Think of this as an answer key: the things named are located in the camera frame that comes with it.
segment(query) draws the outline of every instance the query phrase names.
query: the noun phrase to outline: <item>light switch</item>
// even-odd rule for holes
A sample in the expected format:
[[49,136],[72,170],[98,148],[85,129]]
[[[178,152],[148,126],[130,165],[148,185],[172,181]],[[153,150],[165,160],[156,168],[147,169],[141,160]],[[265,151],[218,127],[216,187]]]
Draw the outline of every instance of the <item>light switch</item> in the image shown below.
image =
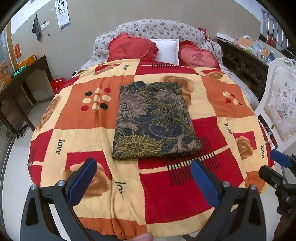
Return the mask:
[[41,25],[41,30],[45,29],[46,27],[49,26],[49,21],[47,21],[45,24]]

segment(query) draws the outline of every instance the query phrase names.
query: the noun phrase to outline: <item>hanging towel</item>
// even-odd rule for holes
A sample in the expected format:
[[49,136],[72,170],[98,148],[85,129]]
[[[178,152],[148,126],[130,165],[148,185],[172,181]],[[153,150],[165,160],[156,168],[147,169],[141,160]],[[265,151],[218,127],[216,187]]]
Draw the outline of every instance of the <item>hanging towel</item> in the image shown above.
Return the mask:
[[41,38],[42,32],[41,32],[40,24],[38,22],[37,14],[36,14],[36,17],[34,19],[32,33],[36,33],[37,41],[39,41],[40,38]]

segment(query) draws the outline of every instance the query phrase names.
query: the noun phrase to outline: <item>red and orange blanket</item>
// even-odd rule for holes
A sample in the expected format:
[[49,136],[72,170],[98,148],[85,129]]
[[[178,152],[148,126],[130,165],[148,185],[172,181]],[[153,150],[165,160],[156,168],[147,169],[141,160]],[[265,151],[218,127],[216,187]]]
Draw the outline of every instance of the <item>red and orange blanket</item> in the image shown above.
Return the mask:
[[190,175],[191,158],[112,159],[120,86],[177,82],[197,137],[197,158],[221,181],[259,191],[262,165],[273,167],[271,146],[237,84],[219,69],[128,59],[94,66],[67,82],[47,108],[30,147],[28,168],[41,187],[66,179],[88,158],[97,173],[74,211],[82,224],[120,239],[200,230],[209,207]]

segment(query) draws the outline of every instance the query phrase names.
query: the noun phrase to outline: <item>white chair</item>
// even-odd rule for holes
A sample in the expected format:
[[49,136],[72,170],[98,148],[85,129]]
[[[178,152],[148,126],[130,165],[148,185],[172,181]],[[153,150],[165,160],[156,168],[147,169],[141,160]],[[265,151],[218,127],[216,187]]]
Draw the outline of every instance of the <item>white chair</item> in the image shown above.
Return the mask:
[[296,61],[277,58],[269,66],[265,91],[255,115],[262,116],[284,152],[296,142]]

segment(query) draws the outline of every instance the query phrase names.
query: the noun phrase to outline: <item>folded cloth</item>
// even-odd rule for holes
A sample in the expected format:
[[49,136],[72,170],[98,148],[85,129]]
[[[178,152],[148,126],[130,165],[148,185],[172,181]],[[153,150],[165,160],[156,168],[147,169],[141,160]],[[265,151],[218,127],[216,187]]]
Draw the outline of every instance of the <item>folded cloth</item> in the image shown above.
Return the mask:
[[27,68],[27,65],[20,67],[17,71],[15,71],[15,73],[13,74],[13,77],[16,77],[18,74],[20,74],[26,68]]
[[193,154],[201,149],[176,82],[123,85],[112,157],[118,160]]

